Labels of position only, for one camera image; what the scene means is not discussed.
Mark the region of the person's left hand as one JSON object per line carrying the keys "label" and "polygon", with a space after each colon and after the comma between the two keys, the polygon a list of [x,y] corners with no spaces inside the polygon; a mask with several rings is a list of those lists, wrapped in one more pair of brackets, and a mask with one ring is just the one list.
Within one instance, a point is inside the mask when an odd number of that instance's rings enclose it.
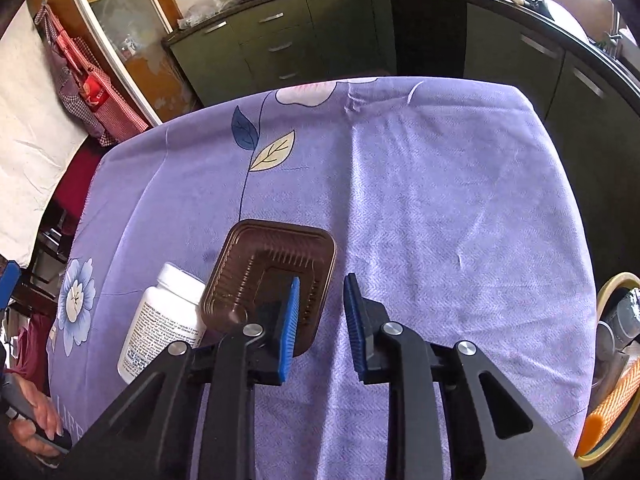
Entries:
{"label": "person's left hand", "polygon": [[38,428],[42,429],[49,439],[63,433],[62,420],[51,400],[29,380],[17,374],[12,374],[12,377],[15,378],[23,396],[32,407],[35,420],[12,420],[9,423],[10,433],[23,448],[36,455],[50,458],[59,456],[60,452],[56,448],[36,438]]}

